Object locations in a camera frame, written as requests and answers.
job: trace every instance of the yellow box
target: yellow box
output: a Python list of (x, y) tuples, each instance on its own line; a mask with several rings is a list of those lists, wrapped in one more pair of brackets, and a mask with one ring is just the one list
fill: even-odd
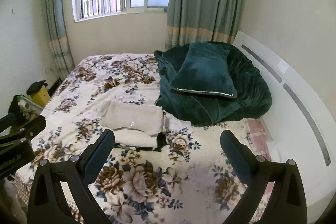
[(30, 97), (34, 103), (41, 107), (45, 107), (50, 100), (50, 96), (45, 86), (41, 87), (39, 92), (33, 93)]

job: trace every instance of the dark green blanket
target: dark green blanket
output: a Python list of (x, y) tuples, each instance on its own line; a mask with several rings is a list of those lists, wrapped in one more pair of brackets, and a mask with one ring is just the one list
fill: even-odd
[(231, 99), (217, 95), (190, 94), (170, 87), (188, 53), (188, 44), (174, 47), (167, 52), (155, 51), (161, 78), (160, 96), (156, 105), (162, 106), (165, 111), (180, 120), (190, 121), (195, 126), (261, 117), (269, 110), (272, 98), (259, 70), (233, 45), (222, 42), (210, 43), (230, 51), (226, 60), (237, 90), (237, 97)]

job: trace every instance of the gray stripe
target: gray stripe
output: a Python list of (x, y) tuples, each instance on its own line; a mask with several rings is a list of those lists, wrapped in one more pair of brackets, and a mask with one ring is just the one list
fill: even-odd
[(252, 55), (261, 65), (263, 65), (265, 67), (266, 70), (268, 70), (271, 75), (274, 76), (274, 78), (281, 83), (282, 82), (282, 78), (281, 76), (270, 66), (268, 65), (263, 59), (261, 59), (259, 57), (259, 55), (257, 55), (255, 52), (253, 52), (252, 50), (250, 50), (248, 47), (246, 47), (244, 44), (242, 44), (241, 46), (244, 50), (246, 50), (250, 55)]
[(233, 93), (231, 94), (226, 94), (224, 92), (217, 92), (217, 91), (201, 91), (201, 90), (187, 90), (187, 89), (179, 89), (179, 88), (175, 88), (172, 87), (171, 88), (173, 90), (178, 90), (178, 91), (185, 91), (185, 92), (190, 92), (190, 93), (196, 93), (196, 94), (207, 94), (207, 95), (213, 95), (213, 94), (220, 94), (220, 95), (225, 95), (228, 98), (232, 98), (233, 97)]
[(303, 103), (300, 101), (299, 97), (294, 93), (294, 91), (287, 84), (283, 84), (283, 88), (288, 92), (290, 97), (292, 97), (292, 99), (294, 100), (294, 102), (296, 103), (296, 105), (299, 107), (302, 114), (306, 118), (307, 122), (309, 123), (311, 130), (313, 130), (316, 140), (319, 143), (319, 146), (321, 148), (324, 161), (325, 161), (325, 165), (326, 166), (330, 165), (331, 161), (330, 161), (329, 152), (327, 150), (327, 146), (322, 138), (320, 130), (318, 129), (316, 123), (314, 122), (314, 119), (312, 118), (312, 116), (310, 115), (306, 107), (303, 105)]

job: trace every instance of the dark green pillow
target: dark green pillow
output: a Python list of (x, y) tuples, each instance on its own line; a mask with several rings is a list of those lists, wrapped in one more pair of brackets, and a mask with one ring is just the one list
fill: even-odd
[(237, 91), (226, 63), (229, 52), (216, 44), (190, 44), (181, 69), (170, 83), (171, 88), (187, 93), (236, 98)]

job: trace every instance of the floral bedspread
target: floral bedspread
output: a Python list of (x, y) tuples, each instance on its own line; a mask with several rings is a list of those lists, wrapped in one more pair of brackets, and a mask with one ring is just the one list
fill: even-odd
[[(34, 173), (42, 159), (68, 160), (81, 154), (104, 131), (100, 105), (105, 100), (154, 105), (160, 76), (153, 55), (118, 54), (90, 56), (71, 72), (43, 110), (47, 125), (32, 146), (35, 159), (17, 171), (19, 197), (28, 203)], [(248, 120), (196, 128), (167, 114), (162, 152), (113, 148), (92, 195), (113, 224), (192, 223), (221, 224), (243, 195), (239, 182), (219, 143), (230, 129), (258, 153), (249, 139)], [(75, 218), (83, 221), (72, 196), (64, 192)], [(264, 195), (252, 222), (267, 203)]]

